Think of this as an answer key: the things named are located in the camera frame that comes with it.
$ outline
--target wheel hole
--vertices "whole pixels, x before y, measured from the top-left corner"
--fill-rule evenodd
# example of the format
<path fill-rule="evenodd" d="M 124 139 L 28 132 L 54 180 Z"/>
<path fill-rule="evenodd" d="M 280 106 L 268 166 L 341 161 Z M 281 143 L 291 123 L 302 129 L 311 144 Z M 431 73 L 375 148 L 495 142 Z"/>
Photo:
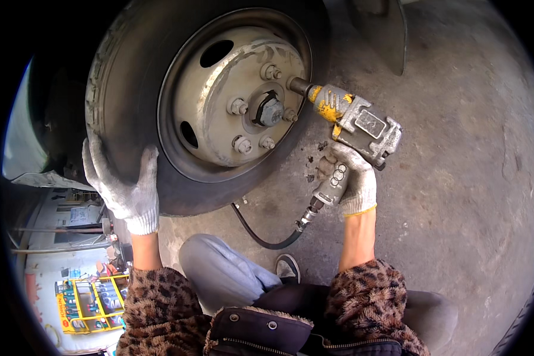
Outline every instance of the wheel hole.
<path fill-rule="evenodd" d="M 200 65 L 208 68 L 221 61 L 233 48 L 233 41 L 223 40 L 209 46 L 200 57 Z"/>
<path fill-rule="evenodd" d="M 180 132 L 182 133 L 184 139 L 190 145 L 192 145 L 194 148 L 198 148 L 198 140 L 196 139 L 196 134 L 192 129 L 192 125 L 190 125 L 188 121 L 182 121 L 182 123 L 180 124 Z"/>

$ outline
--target yellow shelf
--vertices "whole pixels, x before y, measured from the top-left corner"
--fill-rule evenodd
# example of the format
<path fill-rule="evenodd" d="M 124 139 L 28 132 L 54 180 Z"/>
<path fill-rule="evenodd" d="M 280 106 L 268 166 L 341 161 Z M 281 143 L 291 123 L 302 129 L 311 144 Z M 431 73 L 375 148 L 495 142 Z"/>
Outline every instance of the yellow shelf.
<path fill-rule="evenodd" d="M 121 291 L 118 288 L 117 283 L 115 282 L 115 279 L 117 279 L 117 278 L 127 278 L 128 276 L 129 276 L 128 274 L 121 274 L 119 276 L 100 277 L 100 278 L 97 279 L 97 281 L 110 280 L 112 285 L 113 285 L 113 288 L 115 289 L 115 292 L 117 294 L 119 302 L 121 303 L 121 306 L 124 306 L 125 305 L 124 299 L 122 298 Z M 78 318 L 72 318 L 71 320 L 67 319 L 67 316 L 64 314 L 65 304 L 64 304 L 64 300 L 63 300 L 63 294 L 62 293 L 58 293 L 57 294 L 57 301 L 58 301 L 58 308 L 60 310 L 59 314 L 60 314 L 60 319 L 61 319 L 62 330 L 63 330 L 63 332 L 65 334 L 89 334 L 89 333 L 100 333 L 102 331 L 110 331 L 110 330 L 122 329 L 122 325 L 111 326 L 111 324 L 116 324 L 116 323 L 113 322 L 112 320 L 110 320 L 110 318 L 111 317 L 116 317 L 116 316 L 121 316 L 123 314 L 124 310 L 120 310 L 120 311 L 116 311 L 116 312 L 107 314 L 105 312 L 105 305 L 103 303 L 101 303 L 101 298 L 99 296 L 99 292 L 97 290 L 97 286 L 95 285 L 95 283 L 88 283 L 86 280 L 81 280 L 81 279 L 68 279 L 68 280 L 65 280 L 65 281 L 71 281 L 71 286 L 73 287 L 73 293 L 74 293 L 74 299 L 75 299 L 75 307 L 76 307 L 77 313 L 79 315 Z M 82 283 L 83 282 L 87 282 L 88 286 L 90 288 L 92 288 L 93 293 L 90 293 L 90 292 L 88 292 L 88 293 L 85 293 L 85 292 L 84 293 L 79 293 L 78 288 L 82 288 L 83 287 L 83 286 L 80 286 L 80 287 L 77 286 L 77 283 L 79 283 L 79 282 L 82 282 Z M 97 306 L 99 308 L 99 313 L 96 313 L 97 315 L 94 315 L 94 316 L 85 316 L 84 315 L 84 312 L 81 309 L 81 305 L 82 305 L 81 295 L 85 295 L 85 294 L 88 294 L 91 299 L 94 297 L 94 300 L 97 303 Z M 87 323 L 87 322 L 91 322 L 91 321 L 101 321 L 101 318 L 105 319 L 105 324 L 107 324 L 107 326 L 104 326 L 103 322 L 101 322 L 102 328 L 100 328 L 100 329 L 96 329 L 96 328 L 93 329 Z M 81 321 L 82 324 L 85 327 L 84 328 L 77 328 L 77 330 L 79 330 L 79 331 L 76 331 L 76 328 L 73 326 L 73 321 Z"/>

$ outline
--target jacket zipper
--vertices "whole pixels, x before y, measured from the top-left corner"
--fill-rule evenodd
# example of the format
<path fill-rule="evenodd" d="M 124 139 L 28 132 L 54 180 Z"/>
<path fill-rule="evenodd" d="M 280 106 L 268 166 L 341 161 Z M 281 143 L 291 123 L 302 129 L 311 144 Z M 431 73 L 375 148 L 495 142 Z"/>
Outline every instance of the jacket zipper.
<path fill-rule="evenodd" d="M 376 340 L 366 340 L 366 341 L 352 342 L 350 344 L 325 345 L 325 338 L 322 335 L 319 335 L 319 334 L 312 334 L 312 335 L 320 336 L 322 338 L 322 347 L 324 347 L 325 349 L 340 349 L 342 347 L 354 347 L 354 346 L 372 344 L 374 342 L 395 342 L 396 344 L 401 346 L 399 341 L 394 340 L 394 339 L 376 339 Z"/>
<path fill-rule="evenodd" d="M 224 341 L 238 342 L 238 343 L 240 343 L 240 344 L 244 344 L 244 345 L 247 345 L 247 346 L 255 347 L 255 348 L 260 349 L 260 350 L 262 350 L 262 351 L 273 352 L 273 353 L 275 353 L 275 354 L 285 355 L 285 356 L 293 356 L 292 354 L 288 354 L 288 353 L 286 353 L 286 352 L 282 352 L 282 351 L 279 351 L 279 350 L 276 350 L 276 349 L 270 349 L 269 347 L 265 347 L 265 346 L 261 346 L 261 345 L 253 344 L 253 343 L 251 343 L 251 342 L 247 342 L 247 341 L 243 341 L 243 340 L 238 340 L 238 339 L 232 339 L 232 338 L 229 338 L 229 337 L 224 337 Z"/>

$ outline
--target white knit glove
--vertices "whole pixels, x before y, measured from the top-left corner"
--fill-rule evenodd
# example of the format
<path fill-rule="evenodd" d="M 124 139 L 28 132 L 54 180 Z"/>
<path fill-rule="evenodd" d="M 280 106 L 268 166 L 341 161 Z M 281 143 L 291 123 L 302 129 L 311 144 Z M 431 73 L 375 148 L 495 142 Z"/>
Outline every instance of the white knit glove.
<path fill-rule="evenodd" d="M 319 179 L 327 179 L 334 171 L 336 161 L 350 168 L 348 187 L 342 196 L 340 205 L 345 217 L 353 217 L 368 212 L 376 207 L 376 175 L 374 168 L 353 148 L 333 143 L 330 154 L 319 162 Z"/>
<path fill-rule="evenodd" d="M 121 182 L 101 149 L 101 139 L 93 132 L 83 141 L 83 167 L 87 181 L 103 197 L 117 219 L 124 219 L 135 235 L 148 235 L 158 229 L 157 157 L 150 145 L 141 157 L 141 171 L 134 185 Z"/>

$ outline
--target air hose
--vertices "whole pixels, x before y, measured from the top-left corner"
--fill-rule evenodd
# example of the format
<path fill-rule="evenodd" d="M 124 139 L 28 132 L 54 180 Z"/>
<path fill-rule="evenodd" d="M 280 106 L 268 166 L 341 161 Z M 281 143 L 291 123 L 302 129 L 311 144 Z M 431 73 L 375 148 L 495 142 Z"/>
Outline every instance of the air hose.
<path fill-rule="evenodd" d="M 310 224 L 312 218 L 315 217 L 318 212 L 318 209 L 316 209 L 312 205 L 308 207 L 301 219 L 296 221 L 297 229 L 293 231 L 291 235 L 285 240 L 276 244 L 271 244 L 262 240 L 259 236 L 255 234 L 255 232 L 251 229 L 251 227 L 249 227 L 249 224 L 247 224 L 245 218 L 243 218 L 243 215 L 234 203 L 231 203 L 231 207 L 233 208 L 233 211 L 235 211 L 235 215 L 237 215 L 237 218 L 239 219 L 239 221 L 243 225 L 243 228 L 245 229 L 245 231 L 247 231 L 249 236 L 251 236 L 251 238 L 254 239 L 255 242 L 257 242 L 259 245 L 267 249 L 283 249 L 293 244 L 295 241 L 297 241 L 302 232 L 305 231 L 305 227 Z"/>

